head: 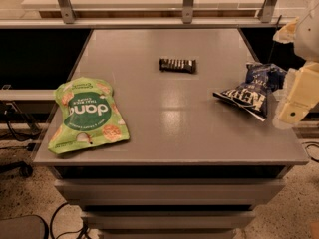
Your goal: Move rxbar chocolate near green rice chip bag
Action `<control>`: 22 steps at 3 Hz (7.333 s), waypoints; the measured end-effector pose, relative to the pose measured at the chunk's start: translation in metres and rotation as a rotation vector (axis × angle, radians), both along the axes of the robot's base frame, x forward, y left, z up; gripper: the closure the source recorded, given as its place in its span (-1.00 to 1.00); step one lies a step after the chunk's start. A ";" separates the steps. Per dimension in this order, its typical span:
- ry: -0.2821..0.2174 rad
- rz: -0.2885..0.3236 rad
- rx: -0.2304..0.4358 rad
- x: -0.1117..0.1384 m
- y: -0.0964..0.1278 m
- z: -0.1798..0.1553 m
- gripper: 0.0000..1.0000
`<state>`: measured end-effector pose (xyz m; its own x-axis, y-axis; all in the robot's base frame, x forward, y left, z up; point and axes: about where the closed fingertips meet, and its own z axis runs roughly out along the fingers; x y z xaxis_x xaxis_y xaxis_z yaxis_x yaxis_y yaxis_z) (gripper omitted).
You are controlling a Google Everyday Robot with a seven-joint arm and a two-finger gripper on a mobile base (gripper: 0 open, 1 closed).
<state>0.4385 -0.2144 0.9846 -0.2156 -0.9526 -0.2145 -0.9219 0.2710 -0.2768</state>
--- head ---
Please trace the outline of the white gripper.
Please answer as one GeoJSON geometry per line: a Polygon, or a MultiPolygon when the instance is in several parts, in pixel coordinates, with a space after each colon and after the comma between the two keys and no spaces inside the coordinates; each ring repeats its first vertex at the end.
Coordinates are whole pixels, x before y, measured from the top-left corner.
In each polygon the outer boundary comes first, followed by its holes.
{"type": "Polygon", "coordinates": [[[319,0],[310,2],[299,18],[280,30],[273,40],[288,44],[294,42],[294,53],[307,62],[299,70],[289,69],[284,81],[284,94],[273,118],[278,129],[289,129],[301,122],[319,103],[319,0]]]}

